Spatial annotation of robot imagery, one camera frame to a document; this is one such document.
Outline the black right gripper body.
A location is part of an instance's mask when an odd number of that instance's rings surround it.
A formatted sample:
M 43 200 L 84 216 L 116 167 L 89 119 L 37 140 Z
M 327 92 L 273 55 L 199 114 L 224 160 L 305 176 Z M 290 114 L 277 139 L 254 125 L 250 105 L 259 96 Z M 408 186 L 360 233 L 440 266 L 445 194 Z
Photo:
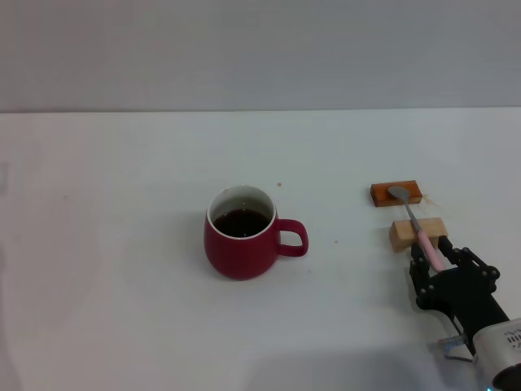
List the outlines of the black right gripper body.
M 466 336 L 466 347 L 475 353 L 473 337 L 485 327 L 509 320 L 488 290 L 486 280 L 464 277 L 454 267 L 430 276 L 431 308 L 445 314 Z

